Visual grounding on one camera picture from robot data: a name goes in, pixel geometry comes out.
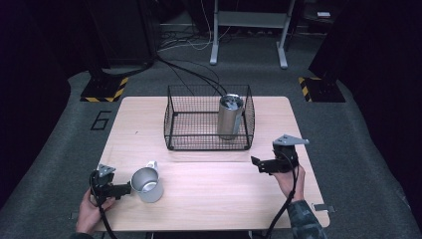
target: metal mug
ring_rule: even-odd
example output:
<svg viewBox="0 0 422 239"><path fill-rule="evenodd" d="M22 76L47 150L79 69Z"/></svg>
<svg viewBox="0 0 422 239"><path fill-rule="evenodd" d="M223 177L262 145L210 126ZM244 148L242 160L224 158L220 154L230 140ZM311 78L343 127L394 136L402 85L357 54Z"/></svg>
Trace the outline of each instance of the metal mug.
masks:
<svg viewBox="0 0 422 239"><path fill-rule="evenodd" d="M159 179L156 161L150 161L146 167L138 170L131 178L130 185L143 202L156 202L161 198L164 188Z"/></svg>
<svg viewBox="0 0 422 239"><path fill-rule="evenodd" d="M237 136L242 120L243 100L238 95L228 94L221 97L218 109L217 133L223 139Z"/></svg>

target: black equipment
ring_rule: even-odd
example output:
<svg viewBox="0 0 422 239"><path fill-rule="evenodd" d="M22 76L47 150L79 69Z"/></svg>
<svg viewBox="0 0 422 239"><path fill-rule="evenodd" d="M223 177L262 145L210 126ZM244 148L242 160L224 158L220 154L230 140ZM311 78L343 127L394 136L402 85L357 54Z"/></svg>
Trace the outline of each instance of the black equipment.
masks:
<svg viewBox="0 0 422 239"><path fill-rule="evenodd" d="M273 141L273 152L276 159L260 160L251 156L252 163L258 166L260 172L289 172L299 165L295 144L308 144L307 139L293 137L287 134Z"/></svg>
<svg viewBox="0 0 422 239"><path fill-rule="evenodd" d="M159 41L159 23L151 13L155 2L84 0L84 3L84 6L68 4L71 8L66 10L69 34L91 75L81 101L95 98L114 102L119 98L124 79L145 71L155 60ZM103 71L114 66L131 66L136 70L121 74Z"/></svg>
<svg viewBox="0 0 422 239"><path fill-rule="evenodd" d="M108 197L116 200L130 194L130 182L122 185L113 185L115 168L100 164L99 170L95 170L90 177L91 194L96 198L97 204L102 205Z"/></svg>

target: wire basket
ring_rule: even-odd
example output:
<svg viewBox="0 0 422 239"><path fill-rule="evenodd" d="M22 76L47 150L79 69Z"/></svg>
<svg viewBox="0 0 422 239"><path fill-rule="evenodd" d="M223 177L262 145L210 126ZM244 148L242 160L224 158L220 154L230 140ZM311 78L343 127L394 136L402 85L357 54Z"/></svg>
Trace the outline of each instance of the wire basket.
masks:
<svg viewBox="0 0 422 239"><path fill-rule="evenodd" d="M220 99L236 94L244 102L239 131L232 139L217 133ZM168 86L164 138L170 150L247 150L255 130L255 110L247 85Z"/></svg>

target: hand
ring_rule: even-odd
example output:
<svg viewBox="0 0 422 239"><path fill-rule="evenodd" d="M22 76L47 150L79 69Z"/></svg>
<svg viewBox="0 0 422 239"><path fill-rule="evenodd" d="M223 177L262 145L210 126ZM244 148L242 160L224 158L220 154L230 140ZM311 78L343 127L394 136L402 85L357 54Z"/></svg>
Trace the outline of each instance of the hand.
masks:
<svg viewBox="0 0 422 239"><path fill-rule="evenodd" d="M115 202L115 198L108 198L102 205L104 210L109 209ZM91 190L84 194L80 205L80 211L77 223L77 232L94 234L94 227L100 221L101 215L97 204L91 202Z"/></svg>
<svg viewBox="0 0 422 239"><path fill-rule="evenodd" d="M305 200L304 198L304 184L305 184L305 170L303 167L301 167L300 165L298 167L295 168L295 174L297 174L299 171L299 175L298 175L298 181L296 183L296 192L295 192L295 196L292 199L292 202L294 201L300 201L300 200ZM293 175L292 172L285 172L285 173L281 173L281 172L276 172L273 173L273 175L276 177L277 181L279 182L279 186L283 191L283 194L285 194L286 197L289 196L289 194L291 193L292 189L293 189Z"/></svg>

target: yellow black hazard tape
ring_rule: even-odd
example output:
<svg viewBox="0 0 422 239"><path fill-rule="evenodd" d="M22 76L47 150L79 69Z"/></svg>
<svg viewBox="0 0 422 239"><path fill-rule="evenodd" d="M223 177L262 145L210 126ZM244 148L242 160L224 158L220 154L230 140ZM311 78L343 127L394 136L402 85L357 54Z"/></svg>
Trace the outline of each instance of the yellow black hazard tape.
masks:
<svg viewBox="0 0 422 239"><path fill-rule="evenodd" d="M113 97L110 98L95 98L95 97L81 97L81 102L116 102L118 99L120 99L121 95L123 94L124 87L126 86L126 83L128 81L128 78L124 78L121 80L120 85L118 86L117 91L115 92Z"/></svg>
<svg viewBox="0 0 422 239"><path fill-rule="evenodd" d="M311 98L310 90L307 87L305 79L320 80L320 78L299 78L299 84L301 84L302 93L304 94L305 100L307 102L312 102L313 99Z"/></svg>
<svg viewBox="0 0 422 239"><path fill-rule="evenodd" d="M327 84L321 78L299 78L307 102L344 103L341 90L335 83Z"/></svg>

